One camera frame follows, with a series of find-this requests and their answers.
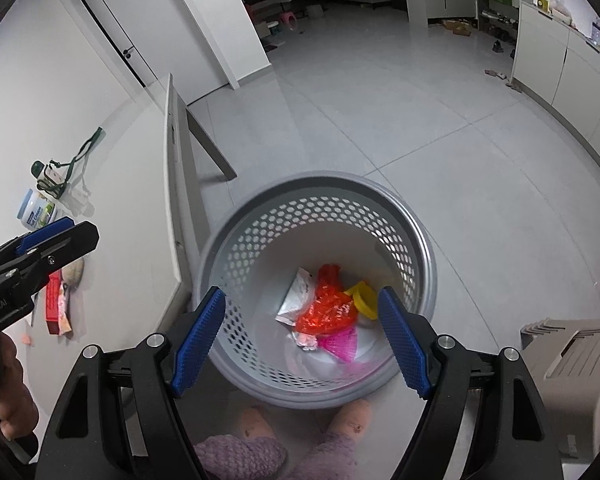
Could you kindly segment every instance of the yellow plastic piece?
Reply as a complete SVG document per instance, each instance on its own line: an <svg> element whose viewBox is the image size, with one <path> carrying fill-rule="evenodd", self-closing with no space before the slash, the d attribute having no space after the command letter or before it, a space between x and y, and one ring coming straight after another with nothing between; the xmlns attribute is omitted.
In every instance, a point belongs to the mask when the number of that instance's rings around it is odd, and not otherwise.
<svg viewBox="0 0 600 480"><path fill-rule="evenodd" d="M353 296L353 304L360 314L378 319L378 295L366 282L358 282L344 293Z"/></svg>

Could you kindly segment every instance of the pink stool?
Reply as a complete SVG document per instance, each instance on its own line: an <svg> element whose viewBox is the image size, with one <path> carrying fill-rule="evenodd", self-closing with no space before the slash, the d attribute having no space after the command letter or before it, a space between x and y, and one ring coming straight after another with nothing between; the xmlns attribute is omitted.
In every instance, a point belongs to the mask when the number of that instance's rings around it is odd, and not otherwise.
<svg viewBox="0 0 600 480"><path fill-rule="evenodd" d="M296 20L296 15L291 10L280 14L280 21L282 23L286 23L289 26L289 28L293 30L294 28L291 26L291 23L289 23L291 19L294 20L294 25L298 22L298 20Z"/></svg>

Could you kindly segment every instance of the door handle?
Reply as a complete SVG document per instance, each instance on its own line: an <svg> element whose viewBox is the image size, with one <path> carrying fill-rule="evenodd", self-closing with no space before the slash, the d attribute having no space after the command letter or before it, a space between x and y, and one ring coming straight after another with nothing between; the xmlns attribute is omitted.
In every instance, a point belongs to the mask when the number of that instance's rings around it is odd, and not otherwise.
<svg viewBox="0 0 600 480"><path fill-rule="evenodd" d="M135 49L135 47L132 45L129 48L126 48L125 50L122 51L122 55L124 57L126 57L127 59L131 59L131 51Z"/></svg>

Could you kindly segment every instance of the door frame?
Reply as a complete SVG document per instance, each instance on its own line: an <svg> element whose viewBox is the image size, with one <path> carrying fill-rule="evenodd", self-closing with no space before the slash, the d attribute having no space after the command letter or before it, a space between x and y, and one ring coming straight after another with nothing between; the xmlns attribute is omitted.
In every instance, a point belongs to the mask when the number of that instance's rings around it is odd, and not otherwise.
<svg viewBox="0 0 600 480"><path fill-rule="evenodd" d="M113 76L122 85L129 96L133 97L142 91L142 84L136 79L134 74L129 70L124 60L119 56L116 48L106 37L104 32L101 30L100 25L93 19L89 10L84 5L82 0L60 0L66 11L74 20L75 25L80 29L81 33L96 51L102 62L106 65ZM197 26L202 32L205 41L211 48L212 53L220 64L220 68L224 72L227 81L235 90L240 88L238 79L235 74L229 68L226 59L220 52L218 44L215 42L213 37L210 35L210 31L206 24L200 23L190 13L191 19L194 21L194 25Z"/></svg>

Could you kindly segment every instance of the blue gripper pad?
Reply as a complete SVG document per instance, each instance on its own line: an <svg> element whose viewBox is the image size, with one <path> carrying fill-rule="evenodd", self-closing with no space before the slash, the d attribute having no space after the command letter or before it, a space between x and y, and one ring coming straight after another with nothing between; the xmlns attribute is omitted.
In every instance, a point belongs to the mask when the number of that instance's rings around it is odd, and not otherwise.
<svg viewBox="0 0 600 480"><path fill-rule="evenodd" d="M390 288L378 294L378 317L407 386L428 397L433 386L427 376L427 357L403 315L404 306Z"/></svg>
<svg viewBox="0 0 600 480"><path fill-rule="evenodd" d="M185 316L197 315L189 333L176 351L171 390L176 398L193 386L200 373L211 345L224 321L225 296L219 288L210 290L195 312Z"/></svg>
<svg viewBox="0 0 600 480"><path fill-rule="evenodd" d="M37 231L33 231L22 239L20 245L16 248L16 256L22 256L30 248L49 240L49 238L60 234L62 231L71 229L73 226L74 221L68 216L63 216L55 222L51 222L51 224L48 224Z"/></svg>

